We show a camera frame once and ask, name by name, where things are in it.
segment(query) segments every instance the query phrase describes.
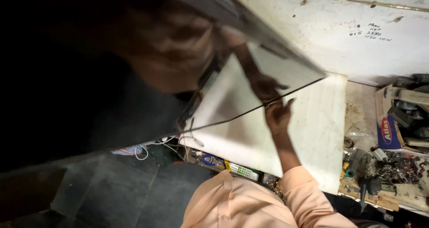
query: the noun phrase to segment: white sheet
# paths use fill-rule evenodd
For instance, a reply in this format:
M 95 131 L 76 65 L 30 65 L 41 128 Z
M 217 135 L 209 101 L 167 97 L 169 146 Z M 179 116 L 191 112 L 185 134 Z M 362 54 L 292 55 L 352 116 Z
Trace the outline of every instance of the white sheet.
M 270 61 L 258 60 L 260 67 L 270 66 Z M 280 83 L 289 84 L 290 76 L 284 74 L 275 77 Z M 342 166 L 346 82 L 344 75 L 329 74 L 326 79 L 284 98 L 284 102 L 296 98 L 289 132 L 299 160 L 320 183 L 322 191 L 335 195 Z M 250 89 L 237 59 L 232 56 L 194 114 L 193 126 L 238 116 L 257 105 L 260 105 L 259 100 Z M 204 146 L 191 138 L 182 139 L 181 144 L 239 165 L 283 176 L 262 108 L 192 134 Z

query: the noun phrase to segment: stain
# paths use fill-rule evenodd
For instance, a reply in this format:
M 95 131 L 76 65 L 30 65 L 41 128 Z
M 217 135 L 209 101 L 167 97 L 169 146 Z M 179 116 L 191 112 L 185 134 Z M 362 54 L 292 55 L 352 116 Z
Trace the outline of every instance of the stain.
M 398 23 L 399 21 L 401 21 L 402 18 L 403 16 L 396 17 L 394 20 L 389 21 L 389 23 L 392 23 L 392 22 Z

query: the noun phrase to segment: cloth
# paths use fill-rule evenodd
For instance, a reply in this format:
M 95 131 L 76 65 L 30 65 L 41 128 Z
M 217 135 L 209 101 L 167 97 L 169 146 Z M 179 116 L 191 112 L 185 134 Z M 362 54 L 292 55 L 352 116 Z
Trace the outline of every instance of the cloth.
M 225 170 L 197 188 L 181 227 L 356 227 L 334 212 L 303 166 L 288 170 L 280 188 L 287 206 L 267 188 Z

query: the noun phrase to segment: workbench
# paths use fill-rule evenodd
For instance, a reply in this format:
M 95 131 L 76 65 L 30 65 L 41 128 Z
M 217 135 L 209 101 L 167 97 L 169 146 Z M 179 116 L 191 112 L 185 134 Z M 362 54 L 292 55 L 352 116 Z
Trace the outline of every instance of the workbench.
M 218 78 L 193 116 L 195 126 L 209 124 L 214 116 L 222 116 L 222 113 L 243 110 L 240 102 L 234 100 L 246 100 L 246 104 L 253 106 L 258 104 L 259 100 L 253 95 L 234 58 Z M 361 149 L 370 153 L 370 148 L 377 144 L 375 91 L 375 87 L 347 82 L 345 76 L 329 73 L 326 79 L 284 98 L 284 102 L 296 98 L 292 105 L 290 137 L 298 158 L 319 182 L 320 190 L 360 200 L 359 193 L 353 188 L 348 192 L 349 187 L 358 187 L 356 180 L 339 178 L 342 155 L 346 150 L 343 148 L 343 137 L 352 126 L 357 126 L 372 137 L 360 145 Z M 279 177 L 283 175 L 265 124 L 263 109 L 221 125 L 194 131 L 192 135 L 203 146 L 192 138 L 183 139 L 181 144 L 265 173 Z M 366 202 L 389 210 L 404 208 L 428 215 L 427 212 L 417 211 L 429 210 L 426 203 L 427 184 L 424 176 L 423 191 L 416 185 L 399 184 L 396 185 L 396 196 L 392 192 L 381 191 L 382 201 L 367 197 Z
M 347 82 L 346 88 L 346 116 L 344 132 L 350 132 L 351 127 L 357 127 L 354 130 L 365 132 L 366 135 L 372 138 L 367 138 L 365 143 L 361 143 L 359 148 L 367 153 L 370 153 L 370 148 L 378 143 L 377 140 L 377 124 L 375 112 L 375 91 L 377 88 L 366 86 L 359 83 Z M 358 187 L 354 178 L 341 180 L 339 193 L 346 195 L 355 200 L 360 200 L 359 194 L 356 194 L 353 189 L 350 193 L 347 192 L 346 186 Z M 390 210 L 398 210 L 399 208 L 408 209 L 415 213 L 428 216 L 429 210 L 427 197 L 429 193 L 429 179 L 426 174 L 420 178 L 420 185 L 423 190 L 420 190 L 417 185 L 411 184 L 396 184 L 397 194 L 393 192 L 380 191 L 379 195 L 383 197 L 383 201 L 378 201 L 375 198 L 366 201 L 372 205 L 383 207 Z
M 264 55 L 266 50 L 251 50 L 263 73 L 271 74 L 291 89 L 298 88 L 296 83 L 300 77 L 293 75 L 293 69 L 275 73 L 274 67 L 278 63 Z M 289 134 L 299 160 L 319 182 L 322 191 L 335 195 L 342 167 L 346 83 L 346 76 L 328 73 L 327 78 L 283 99 L 286 102 L 296 98 L 292 105 Z M 193 115 L 193 127 L 238 116 L 260 104 L 235 55 L 231 55 Z M 194 131 L 192 135 L 199 141 L 183 138 L 181 144 L 235 164 L 283 176 L 271 133 L 265 124 L 263 108 L 233 121 Z

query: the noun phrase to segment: person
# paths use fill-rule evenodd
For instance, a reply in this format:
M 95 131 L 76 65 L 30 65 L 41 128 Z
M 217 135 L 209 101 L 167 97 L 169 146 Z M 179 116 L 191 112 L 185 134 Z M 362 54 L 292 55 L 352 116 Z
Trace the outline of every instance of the person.
M 318 182 L 299 162 L 287 129 L 293 99 L 283 105 L 276 82 L 257 70 L 241 35 L 226 30 L 223 36 L 242 65 L 255 95 L 265 104 L 266 124 L 284 172 L 278 188 L 287 205 L 267 188 L 232 177 L 224 170 L 197 188 L 181 227 L 356 227 L 334 212 L 318 189 Z

